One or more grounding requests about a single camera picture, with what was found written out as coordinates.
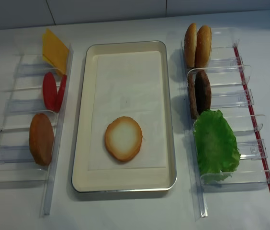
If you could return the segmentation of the toasted bun bottom slice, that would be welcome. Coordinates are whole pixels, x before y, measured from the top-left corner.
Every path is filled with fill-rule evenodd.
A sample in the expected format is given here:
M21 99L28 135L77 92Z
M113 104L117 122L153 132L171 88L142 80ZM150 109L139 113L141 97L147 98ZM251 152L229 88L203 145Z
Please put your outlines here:
M128 116L121 116L107 126L104 143L112 157L127 162L139 153L142 138L139 124Z

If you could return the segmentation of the yellow cheese slice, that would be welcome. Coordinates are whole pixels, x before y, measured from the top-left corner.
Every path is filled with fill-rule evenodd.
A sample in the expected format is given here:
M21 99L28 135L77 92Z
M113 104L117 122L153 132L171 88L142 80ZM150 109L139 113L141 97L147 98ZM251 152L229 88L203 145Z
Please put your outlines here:
M66 61L65 60L61 61L60 59L57 59L55 56L47 57L46 55L43 54L43 61L45 61L52 67L54 67L56 73L59 76L62 77L63 75L66 74Z
M43 34L42 52L47 57L55 56L61 61L65 60L67 65L69 49L66 45L48 28Z

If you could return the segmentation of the red tomato slice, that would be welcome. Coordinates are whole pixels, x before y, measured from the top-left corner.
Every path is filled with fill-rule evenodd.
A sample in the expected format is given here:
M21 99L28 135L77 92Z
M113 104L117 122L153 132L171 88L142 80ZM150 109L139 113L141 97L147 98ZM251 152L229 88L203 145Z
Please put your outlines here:
M54 111L56 113L58 113L60 111L62 102L63 102L63 98L64 98L64 93L65 93L65 88L66 88L66 82L67 82L67 76L63 75L61 83L60 83L60 87L56 96L56 101L55 101L55 107L54 107Z
M44 75L42 90L46 109L54 111L57 96L57 87L52 72L48 72Z

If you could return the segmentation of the dark brown meat patty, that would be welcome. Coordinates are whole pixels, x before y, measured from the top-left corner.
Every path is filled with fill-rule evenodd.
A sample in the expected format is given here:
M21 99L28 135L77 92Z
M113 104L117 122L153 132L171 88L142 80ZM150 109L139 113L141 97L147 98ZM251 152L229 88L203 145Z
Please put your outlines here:
M210 82L204 70L197 72L194 86L197 111L200 115L203 111L210 110L212 98Z

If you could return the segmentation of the green lettuce leaf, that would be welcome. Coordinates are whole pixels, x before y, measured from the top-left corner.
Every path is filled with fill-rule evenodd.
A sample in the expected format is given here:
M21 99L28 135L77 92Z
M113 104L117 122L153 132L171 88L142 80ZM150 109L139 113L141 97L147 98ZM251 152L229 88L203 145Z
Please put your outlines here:
M240 153L236 137L220 110L203 111L193 131L200 174L206 183L223 181L237 170Z

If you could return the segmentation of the clear acrylic left food rack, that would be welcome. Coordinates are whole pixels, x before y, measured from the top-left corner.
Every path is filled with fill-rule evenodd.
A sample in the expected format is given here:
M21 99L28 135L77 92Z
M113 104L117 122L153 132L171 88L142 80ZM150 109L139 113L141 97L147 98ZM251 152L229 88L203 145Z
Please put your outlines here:
M43 100L43 80L53 74L56 85L61 83L58 69L47 64L39 45L20 46L16 53L17 65L11 75L12 84L3 91L7 95L0 113L0 188L44 186L41 213L50 213L57 159L65 106L59 112L46 108ZM44 114L53 132L52 160L48 166L34 161L29 148L29 130L33 117Z

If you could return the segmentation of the clear acrylic food rack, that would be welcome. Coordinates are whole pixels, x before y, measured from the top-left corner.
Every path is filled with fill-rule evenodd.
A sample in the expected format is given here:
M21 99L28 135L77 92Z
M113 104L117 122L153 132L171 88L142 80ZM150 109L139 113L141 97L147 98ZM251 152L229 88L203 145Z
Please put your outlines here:
M240 154L234 171L219 173L202 173L197 162L196 121L191 118L187 78L196 77L200 69L186 67L184 31L171 30L166 35L173 130L184 145L175 152L186 159L178 179L190 180L188 190L196 219L211 215L211 203L206 200L209 194L228 195L232 200L235 194L264 191L262 202L270 206L270 151L264 134L267 120L265 113L254 110L258 99L253 93L252 66L240 50L239 35L236 28L213 28L211 55L204 68L211 84L211 110L223 114Z
M53 74L56 85L61 83L58 69L47 64L39 45L20 46L16 53L17 65L11 75L12 84L3 91L7 95L0 113L0 188L44 186L41 213L50 213L57 159L65 106L59 112L46 108L43 100L43 80ZM52 160L48 166L34 161L29 148L29 130L33 117L44 114L53 132Z

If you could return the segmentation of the white parchment paper sheet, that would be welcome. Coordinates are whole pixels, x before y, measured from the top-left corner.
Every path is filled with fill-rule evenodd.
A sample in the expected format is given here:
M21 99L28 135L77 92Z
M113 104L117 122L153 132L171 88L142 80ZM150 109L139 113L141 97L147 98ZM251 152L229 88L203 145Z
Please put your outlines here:
M90 141L90 170L164 167L166 134L161 53L99 55ZM107 126L128 116L141 127L139 153L129 162L114 159L104 146Z

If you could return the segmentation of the cream metal baking tray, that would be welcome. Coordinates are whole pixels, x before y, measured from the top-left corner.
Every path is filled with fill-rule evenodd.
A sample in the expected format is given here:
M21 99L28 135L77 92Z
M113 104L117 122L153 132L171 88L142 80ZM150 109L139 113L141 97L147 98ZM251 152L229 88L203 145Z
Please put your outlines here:
M167 191L176 182L166 46L86 53L72 186L80 193Z

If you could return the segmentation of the sesame bun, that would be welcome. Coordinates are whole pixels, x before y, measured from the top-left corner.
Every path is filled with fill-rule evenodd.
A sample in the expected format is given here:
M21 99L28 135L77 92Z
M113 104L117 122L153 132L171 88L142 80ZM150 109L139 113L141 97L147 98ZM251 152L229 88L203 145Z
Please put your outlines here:
M211 52L211 41L211 28L207 25L203 25L197 32L197 47L195 52L195 66L197 68L207 66Z
M184 36L184 59L188 68L195 67L197 47L197 24L191 23Z

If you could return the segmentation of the clear acrylic right food rack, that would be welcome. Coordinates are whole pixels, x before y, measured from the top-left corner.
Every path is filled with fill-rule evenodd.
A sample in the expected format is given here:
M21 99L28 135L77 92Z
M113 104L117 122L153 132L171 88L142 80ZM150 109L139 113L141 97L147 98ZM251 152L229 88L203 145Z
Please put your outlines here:
M211 203L206 200L209 194L228 195L232 200L235 194L264 191L262 202L270 206L270 151L264 134L267 120L265 113L254 110L258 99L253 93L252 66L240 50L239 35L236 28L213 28L211 55L204 68L211 84L211 110L223 114L240 154L234 171L219 173L202 173L197 162L196 121L191 118L187 78L196 77L200 69L186 67L184 31L171 30L166 35L173 130L184 145L175 152L186 159L178 179L190 180L188 190L196 219L211 215Z

